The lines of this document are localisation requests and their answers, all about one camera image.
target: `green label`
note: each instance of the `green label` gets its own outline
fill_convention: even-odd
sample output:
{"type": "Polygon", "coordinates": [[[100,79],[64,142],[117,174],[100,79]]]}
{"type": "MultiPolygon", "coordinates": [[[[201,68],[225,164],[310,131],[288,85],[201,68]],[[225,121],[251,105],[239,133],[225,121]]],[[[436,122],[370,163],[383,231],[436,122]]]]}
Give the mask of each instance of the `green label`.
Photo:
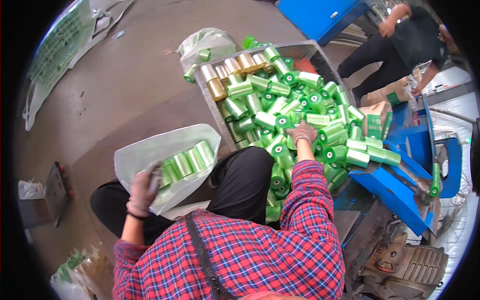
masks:
{"type": "Polygon", "coordinates": [[[382,120],[378,115],[367,115],[367,136],[379,139],[382,137],[382,120]]]}
{"type": "Polygon", "coordinates": [[[395,92],[389,93],[386,97],[388,99],[388,102],[390,102],[392,106],[395,106],[400,103],[400,100],[398,99],[398,96],[396,95],[395,92]]]}
{"type": "Polygon", "coordinates": [[[387,112],[385,117],[384,131],[382,132],[382,141],[387,138],[388,131],[390,130],[390,124],[392,123],[392,112],[387,112]]]}

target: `red plaid shirt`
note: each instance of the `red plaid shirt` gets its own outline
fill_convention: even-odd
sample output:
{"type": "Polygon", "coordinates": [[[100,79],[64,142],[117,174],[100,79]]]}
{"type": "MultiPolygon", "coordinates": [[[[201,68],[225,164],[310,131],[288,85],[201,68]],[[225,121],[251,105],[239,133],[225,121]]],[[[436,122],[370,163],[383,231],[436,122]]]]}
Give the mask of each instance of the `red plaid shirt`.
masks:
{"type": "MultiPolygon", "coordinates": [[[[345,266],[323,166],[299,162],[292,180],[281,231],[205,210],[193,213],[216,275],[232,295],[277,291],[309,299],[341,297],[345,266]]],[[[150,247],[119,240],[114,251],[116,299],[213,299],[185,217],[150,247]]]]}

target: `gloved hand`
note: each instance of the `gloved hand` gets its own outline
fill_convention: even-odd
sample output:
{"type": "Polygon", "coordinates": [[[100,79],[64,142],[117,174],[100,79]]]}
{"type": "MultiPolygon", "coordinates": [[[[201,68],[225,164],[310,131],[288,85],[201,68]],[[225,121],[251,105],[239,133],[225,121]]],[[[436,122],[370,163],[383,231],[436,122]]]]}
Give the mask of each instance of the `gloved hand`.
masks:
{"type": "Polygon", "coordinates": [[[285,133],[289,134],[292,137],[295,146],[297,145],[299,139],[305,139],[311,145],[318,136],[317,130],[315,130],[312,126],[308,125],[305,120],[302,120],[300,122],[299,127],[295,129],[289,128],[285,130],[285,133]]]}
{"type": "Polygon", "coordinates": [[[148,207],[155,200],[161,180],[162,169],[159,162],[152,164],[146,171],[135,175],[130,198],[127,202],[129,214],[137,217],[148,216],[148,207]]]}

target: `floor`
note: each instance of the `floor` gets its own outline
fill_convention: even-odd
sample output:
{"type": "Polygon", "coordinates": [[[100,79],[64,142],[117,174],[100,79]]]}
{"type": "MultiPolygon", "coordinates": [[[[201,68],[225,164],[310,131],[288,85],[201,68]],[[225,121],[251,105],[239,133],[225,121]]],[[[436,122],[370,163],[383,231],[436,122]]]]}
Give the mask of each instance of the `floor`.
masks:
{"type": "MultiPolygon", "coordinates": [[[[115,179],[115,150],[154,134],[211,122],[209,110],[196,109],[203,99],[197,85],[183,80],[180,55],[169,53],[205,27],[226,31],[238,50],[247,35],[274,44],[305,40],[268,2],[135,1],[107,38],[59,81],[30,132],[18,116],[17,178],[45,183],[51,165],[59,161],[75,193],[59,228],[30,230],[46,276],[75,249],[94,246],[113,261],[116,238],[92,213],[89,197],[97,186],[115,179]],[[115,39],[121,30],[126,34],[115,39]]],[[[336,67],[355,49],[327,45],[324,51],[336,67]]],[[[346,79],[346,85],[355,87],[377,68],[365,67],[346,79]]],[[[204,192],[192,196],[204,197],[204,192]]]]}

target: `worker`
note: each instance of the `worker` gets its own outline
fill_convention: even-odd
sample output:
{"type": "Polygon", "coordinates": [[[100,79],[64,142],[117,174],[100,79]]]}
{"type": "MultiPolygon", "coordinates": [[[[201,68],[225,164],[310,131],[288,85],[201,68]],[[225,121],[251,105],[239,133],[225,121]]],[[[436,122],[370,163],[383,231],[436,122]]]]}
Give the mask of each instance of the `worker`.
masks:
{"type": "Polygon", "coordinates": [[[368,64],[383,61],[378,71],[352,89],[357,107],[363,95],[411,74],[415,66],[431,60],[421,82],[412,91],[413,96],[419,96],[445,64],[447,45],[454,47],[444,25],[439,26],[423,7],[406,3],[396,5],[378,31],[380,35],[367,40],[338,67],[340,77],[348,78],[368,64]],[[405,15],[409,18],[397,24],[405,15]]]}
{"type": "Polygon", "coordinates": [[[280,231],[265,225],[273,160],[259,147],[221,159],[210,175],[218,190],[207,209],[177,221],[148,211],[156,196],[150,171],[136,175],[130,195],[118,182],[100,186],[91,207],[120,238],[114,298],[341,298],[345,266],[333,200],[310,150],[317,132],[305,121],[288,132],[298,163],[280,231]]]}

